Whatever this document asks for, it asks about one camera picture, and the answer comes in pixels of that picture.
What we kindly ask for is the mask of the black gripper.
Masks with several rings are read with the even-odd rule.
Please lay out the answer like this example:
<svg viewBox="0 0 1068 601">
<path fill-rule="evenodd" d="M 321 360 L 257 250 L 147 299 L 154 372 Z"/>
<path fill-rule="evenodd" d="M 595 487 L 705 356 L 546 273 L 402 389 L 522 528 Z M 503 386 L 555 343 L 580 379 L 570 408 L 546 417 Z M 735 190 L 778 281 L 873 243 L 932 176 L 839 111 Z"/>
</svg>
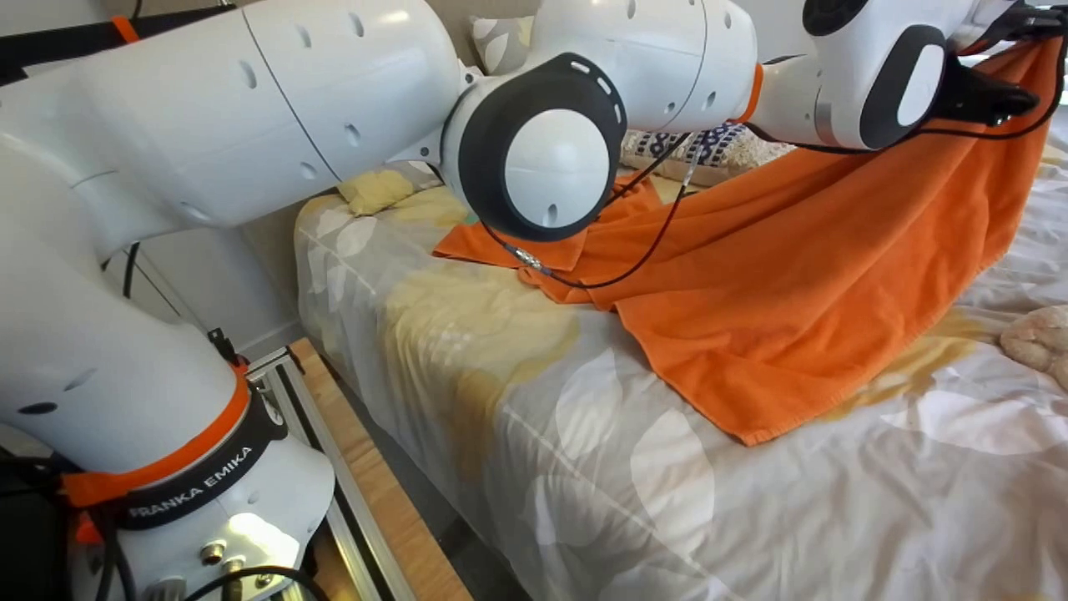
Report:
<svg viewBox="0 0 1068 601">
<path fill-rule="evenodd" d="M 1036 106 L 1038 106 L 1038 97 L 1029 93 L 1026 86 L 1006 85 L 958 62 L 944 67 L 944 77 L 939 86 L 939 113 L 944 122 L 998 126 Z"/>
</svg>

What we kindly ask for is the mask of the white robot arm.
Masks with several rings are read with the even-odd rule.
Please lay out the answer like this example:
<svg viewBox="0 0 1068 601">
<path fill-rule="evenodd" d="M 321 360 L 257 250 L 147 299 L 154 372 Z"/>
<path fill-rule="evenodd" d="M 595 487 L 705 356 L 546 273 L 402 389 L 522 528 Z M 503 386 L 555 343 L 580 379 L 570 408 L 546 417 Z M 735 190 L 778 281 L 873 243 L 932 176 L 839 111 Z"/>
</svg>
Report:
<svg viewBox="0 0 1068 601">
<path fill-rule="evenodd" d="M 537 0 L 517 70 L 468 65 L 432 0 L 245 0 L 0 86 L 0 408 L 59 455 L 75 601 L 203 596 L 298 570 L 335 502 L 245 360 L 116 294 L 112 259 L 245 230 L 393 162 L 444 172 L 494 230 L 570 238 L 626 131 L 749 125 L 886 150 L 1008 113 L 964 62 L 1029 0 L 799 0 L 767 62 L 749 0 Z"/>
</svg>

